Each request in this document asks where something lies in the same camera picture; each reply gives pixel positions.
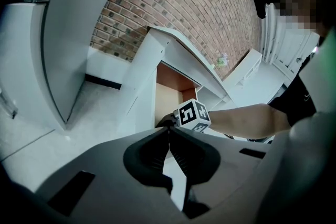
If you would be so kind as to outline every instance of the black slot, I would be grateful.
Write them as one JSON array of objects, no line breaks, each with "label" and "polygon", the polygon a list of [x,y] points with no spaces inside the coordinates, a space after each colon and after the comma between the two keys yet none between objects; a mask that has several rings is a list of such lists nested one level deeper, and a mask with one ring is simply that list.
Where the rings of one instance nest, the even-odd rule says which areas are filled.
[{"label": "black slot", "polygon": [[265,152],[250,150],[248,148],[243,148],[241,151],[239,151],[239,153],[242,153],[242,154],[245,154],[251,157],[256,157],[259,159],[262,159],[266,155]]},{"label": "black slot", "polygon": [[95,175],[80,171],[53,198],[48,205],[59,213],[70,216],[79,199],[89,187]]}]

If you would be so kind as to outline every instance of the black baseboard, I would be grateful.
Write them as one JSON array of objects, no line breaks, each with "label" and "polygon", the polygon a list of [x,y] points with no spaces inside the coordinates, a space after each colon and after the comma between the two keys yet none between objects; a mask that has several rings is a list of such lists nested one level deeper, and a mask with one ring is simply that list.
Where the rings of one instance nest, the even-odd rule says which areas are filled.
[{"label": "black baseboard", "polygon": [[121,84],[120,83],[116,83],[116,82],[112,82],[106,79],[101,79],[101,78],[97,78],[95,76],[91,76],[88,74],[85,74],[85,80],[95,83],[95,84],[99,84],[99,85],[103,85],[106,87],[111,87],[111,88],[115,88],[117,90],[120,90]]}]

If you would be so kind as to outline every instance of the black shirt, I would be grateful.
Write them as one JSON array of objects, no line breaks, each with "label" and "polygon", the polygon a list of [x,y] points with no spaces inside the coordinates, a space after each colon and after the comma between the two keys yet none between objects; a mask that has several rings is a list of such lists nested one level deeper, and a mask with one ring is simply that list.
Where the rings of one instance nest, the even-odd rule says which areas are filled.
[{"label": "black shirt", "polygon": [[[303,62],[300,71],[305,67],[309,60],[310,57],[307,57]],[[290,126],[293,126],[299,120],[312,116],[316,112],[310,94],[298,74],[289,85],[288,89],[280,97],[274,98],[269,105],[272,108],[287,114]]]}]

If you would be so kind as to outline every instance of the forearm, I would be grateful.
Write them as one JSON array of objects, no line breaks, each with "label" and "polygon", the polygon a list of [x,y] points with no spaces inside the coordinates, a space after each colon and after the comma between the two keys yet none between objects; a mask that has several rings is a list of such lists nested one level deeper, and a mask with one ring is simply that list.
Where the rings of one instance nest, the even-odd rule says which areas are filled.
[{"label": "forearm", "polygon": [[260,139],[290,129],[287,116],[266,104],[210,111],[210,128],[220,133]]}]

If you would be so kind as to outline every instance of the brick wall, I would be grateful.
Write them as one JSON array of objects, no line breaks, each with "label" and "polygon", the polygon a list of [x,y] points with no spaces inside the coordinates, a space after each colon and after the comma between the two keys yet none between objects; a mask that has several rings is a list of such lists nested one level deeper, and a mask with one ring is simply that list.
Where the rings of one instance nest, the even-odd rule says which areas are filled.
[{"label": "brick wall", "polygon": [[218,57],[227,53],[229,65],[215,68],[221,78],[259,44],[253,0],[108,0],[91,46],[132,61],[147,25],[182,32],[209,63],[217,63]]}]

